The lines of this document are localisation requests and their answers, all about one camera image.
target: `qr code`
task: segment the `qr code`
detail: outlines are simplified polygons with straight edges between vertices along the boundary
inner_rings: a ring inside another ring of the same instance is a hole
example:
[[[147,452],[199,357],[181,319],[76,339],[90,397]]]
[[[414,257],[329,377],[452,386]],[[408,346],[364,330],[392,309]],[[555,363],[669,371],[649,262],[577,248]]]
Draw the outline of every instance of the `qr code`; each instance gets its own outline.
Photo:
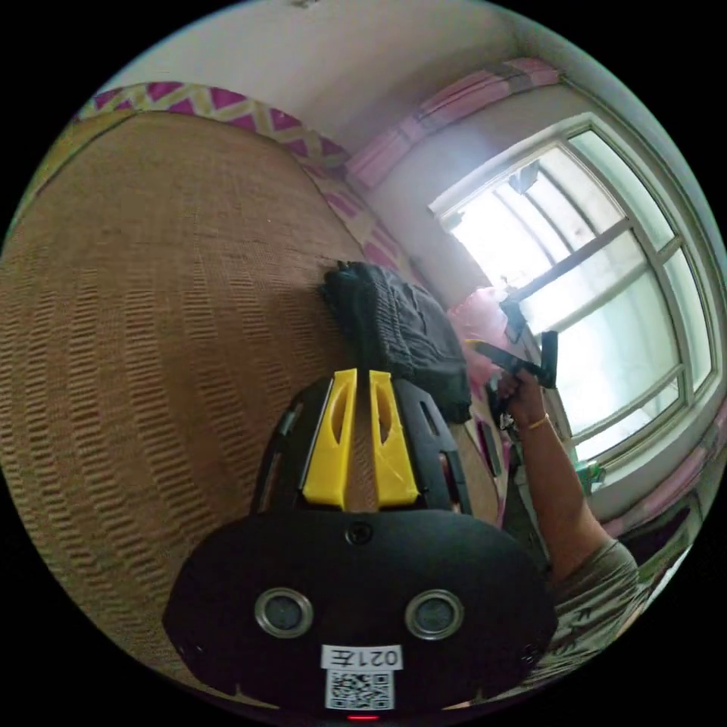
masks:
[[[329,670],[326,689],[329,710],[393,710],[393,672]]]

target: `black cloth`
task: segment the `black cloth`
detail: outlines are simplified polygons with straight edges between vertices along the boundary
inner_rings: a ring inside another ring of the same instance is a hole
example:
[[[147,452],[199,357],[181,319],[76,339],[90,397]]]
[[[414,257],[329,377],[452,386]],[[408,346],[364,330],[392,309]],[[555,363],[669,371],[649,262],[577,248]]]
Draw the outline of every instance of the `black cloth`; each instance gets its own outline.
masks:
[[[388,371],[428,392],[446,421],[470,418],[470,383],[457,336],[439,303],[395,271],[339,262],[323,299],[354,344],[360,369]]]

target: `label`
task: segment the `label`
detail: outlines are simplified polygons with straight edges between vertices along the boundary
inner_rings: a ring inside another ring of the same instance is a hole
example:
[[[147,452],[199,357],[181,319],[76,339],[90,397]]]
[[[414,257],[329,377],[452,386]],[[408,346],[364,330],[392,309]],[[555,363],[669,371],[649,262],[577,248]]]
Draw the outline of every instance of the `label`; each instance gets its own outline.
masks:
[[[401,646],[323,645],[320,668],[337,672],[395,672],[404,668]]]
[[[326,709],[370,712],[394,709],[394,672],[329,669]]]

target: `hand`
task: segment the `hand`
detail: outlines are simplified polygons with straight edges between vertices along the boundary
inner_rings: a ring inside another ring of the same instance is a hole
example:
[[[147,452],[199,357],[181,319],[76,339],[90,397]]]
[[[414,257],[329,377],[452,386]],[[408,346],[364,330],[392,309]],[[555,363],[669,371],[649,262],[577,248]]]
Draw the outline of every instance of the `hand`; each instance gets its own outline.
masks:
[[[540,384],[527,371],[520,370],[515,376],[503,373],[498,382],[498,396],[501,400],[507,400],[507,412],[521,432],[545,417]]]

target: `pink curtain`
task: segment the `pink curtain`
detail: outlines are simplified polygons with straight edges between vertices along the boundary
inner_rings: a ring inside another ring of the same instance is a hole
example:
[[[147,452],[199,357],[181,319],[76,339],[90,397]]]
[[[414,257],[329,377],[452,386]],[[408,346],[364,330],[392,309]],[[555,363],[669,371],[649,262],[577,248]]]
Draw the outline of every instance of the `pink curtain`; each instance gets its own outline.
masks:
[[[410,116],[351,157],[346,169],[360,184],[372,189],[430,134],[502,98],[558,83],[559,79],[560,71],[537,58],[490,64],[421,104]]]

